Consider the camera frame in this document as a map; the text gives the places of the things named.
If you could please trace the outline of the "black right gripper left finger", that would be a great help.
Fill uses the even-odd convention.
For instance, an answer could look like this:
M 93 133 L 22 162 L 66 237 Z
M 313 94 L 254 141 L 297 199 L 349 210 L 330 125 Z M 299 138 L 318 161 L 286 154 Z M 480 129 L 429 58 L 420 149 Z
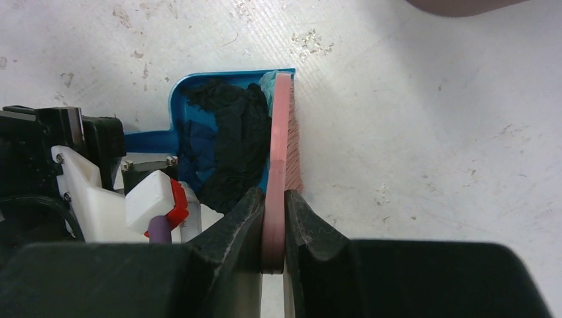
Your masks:
M 259 317 L 264 196 L 180 244 L 33 244 L 1 270 L 2 317 Z

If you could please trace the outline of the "pink hand brush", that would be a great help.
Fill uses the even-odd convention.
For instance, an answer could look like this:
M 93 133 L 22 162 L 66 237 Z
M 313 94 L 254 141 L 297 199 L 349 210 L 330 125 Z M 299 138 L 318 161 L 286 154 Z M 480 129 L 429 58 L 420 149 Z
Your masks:
M 291 73 L 276 74 L 272 98 L 270 163 L 262 223 L 261 271 L 263 274 L 281 274 L 284 270 L 286 246 L 284 192 L 293 88 Z

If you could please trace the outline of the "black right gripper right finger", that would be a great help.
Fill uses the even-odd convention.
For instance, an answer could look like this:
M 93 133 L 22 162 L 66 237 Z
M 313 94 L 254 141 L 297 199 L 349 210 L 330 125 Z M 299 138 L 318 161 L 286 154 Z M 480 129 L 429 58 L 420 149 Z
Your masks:
M 490 242 L 349 239 L 284 195 L 287 317 L 549 317 L 522 261 Z

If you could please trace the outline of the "blue plastic dustpan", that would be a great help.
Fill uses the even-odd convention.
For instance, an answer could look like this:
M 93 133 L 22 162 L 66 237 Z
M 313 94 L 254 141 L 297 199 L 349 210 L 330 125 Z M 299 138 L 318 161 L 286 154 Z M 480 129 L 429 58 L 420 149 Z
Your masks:
M 186 76 L 181 79 L 172 89 L 169 98 L 169 109 L 171 127 L 166 131 L 134 132 L 127 134 L 126 147 L 129 152 L 144 153 L 170 153 L 178 155 L 180 147 L 180 127 L 187 121 L 196 121 L 205 124 L 217 133 L 217 125 L 212 113 L 202 111 L 198 106 L 190 105 L 187 97 L 181 92 L 186 87 L 197 87 L 203 85 L 212 78 L 220 78 L 227 83 L 247 88 L 248 84 L 258 84 L 259 79 L 273 70 L 259 70 L 246 72 L 215 72 L 199 73 Z M 280 72 L 289 72 L 294 75 L 293 69 L 281 69 Z M 258 186 L 266 192 L 268 182 L 268 170 L 270 163 L 270 152 L 266 160 L 262 179 Z

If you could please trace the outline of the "teal paper scrap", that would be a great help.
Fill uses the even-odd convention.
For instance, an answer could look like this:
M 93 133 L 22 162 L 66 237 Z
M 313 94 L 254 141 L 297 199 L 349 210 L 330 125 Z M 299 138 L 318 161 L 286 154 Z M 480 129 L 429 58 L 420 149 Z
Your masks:
M 258 81 L 258 84 L 263 92 L 266 102 L 268 105 L 269 117 L 272 116 L 273 112 L 273 99 L 276 85 L 276 77 L 280 73 L 278 70 L 266 72 Z

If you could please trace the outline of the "small blue paper scrap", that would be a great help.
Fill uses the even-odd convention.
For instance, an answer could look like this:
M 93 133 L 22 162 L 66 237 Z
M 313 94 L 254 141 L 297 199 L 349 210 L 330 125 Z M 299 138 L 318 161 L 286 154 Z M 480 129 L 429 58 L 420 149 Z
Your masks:
M 179 132 L 178 177 L 198 192 L 216 167 L 216 132 L 196 121 L 185 122 Z

